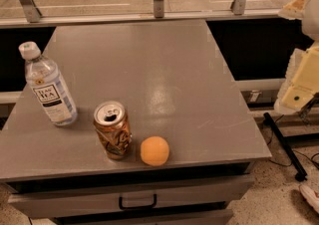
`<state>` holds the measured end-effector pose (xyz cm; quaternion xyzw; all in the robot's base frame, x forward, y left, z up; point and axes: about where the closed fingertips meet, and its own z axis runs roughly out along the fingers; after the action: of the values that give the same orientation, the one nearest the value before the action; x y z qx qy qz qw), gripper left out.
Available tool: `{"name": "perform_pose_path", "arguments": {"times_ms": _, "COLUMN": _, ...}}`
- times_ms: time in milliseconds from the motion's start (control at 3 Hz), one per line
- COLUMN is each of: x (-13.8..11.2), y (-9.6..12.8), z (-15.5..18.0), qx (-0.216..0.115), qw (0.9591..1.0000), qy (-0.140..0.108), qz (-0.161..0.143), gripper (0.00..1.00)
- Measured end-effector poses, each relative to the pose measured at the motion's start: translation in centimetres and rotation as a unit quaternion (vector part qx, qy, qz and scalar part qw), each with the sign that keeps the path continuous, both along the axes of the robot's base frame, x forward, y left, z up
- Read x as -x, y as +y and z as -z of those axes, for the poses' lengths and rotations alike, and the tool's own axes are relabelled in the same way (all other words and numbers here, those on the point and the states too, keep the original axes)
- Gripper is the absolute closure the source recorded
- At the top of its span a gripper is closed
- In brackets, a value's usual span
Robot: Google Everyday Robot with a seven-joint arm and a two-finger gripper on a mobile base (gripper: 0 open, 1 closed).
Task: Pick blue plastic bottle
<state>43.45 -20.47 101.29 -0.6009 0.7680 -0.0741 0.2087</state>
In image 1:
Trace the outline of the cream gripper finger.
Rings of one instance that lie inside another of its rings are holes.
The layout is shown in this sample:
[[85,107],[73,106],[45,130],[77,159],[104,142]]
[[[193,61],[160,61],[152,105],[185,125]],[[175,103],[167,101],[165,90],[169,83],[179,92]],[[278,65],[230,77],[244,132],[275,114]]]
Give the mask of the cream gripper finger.
[[288,20],[302,20],[305,4],[306,0],[292,0],[279,10],[278,15]]
[[295,49],[285,81],[277,94],[274,110],[281,114],[300,112],[319,92],[319,47]]

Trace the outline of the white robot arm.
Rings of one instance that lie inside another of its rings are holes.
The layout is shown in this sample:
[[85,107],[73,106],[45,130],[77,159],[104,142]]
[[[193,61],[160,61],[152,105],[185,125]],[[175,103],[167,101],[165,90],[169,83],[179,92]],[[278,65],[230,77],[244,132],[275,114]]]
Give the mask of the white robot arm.
[[293,114],[319,93],[319,0],[292,0],[278,15],[300,20],[302,33],[314,41],[305,51],[293,51],[274,104],[277,113]]

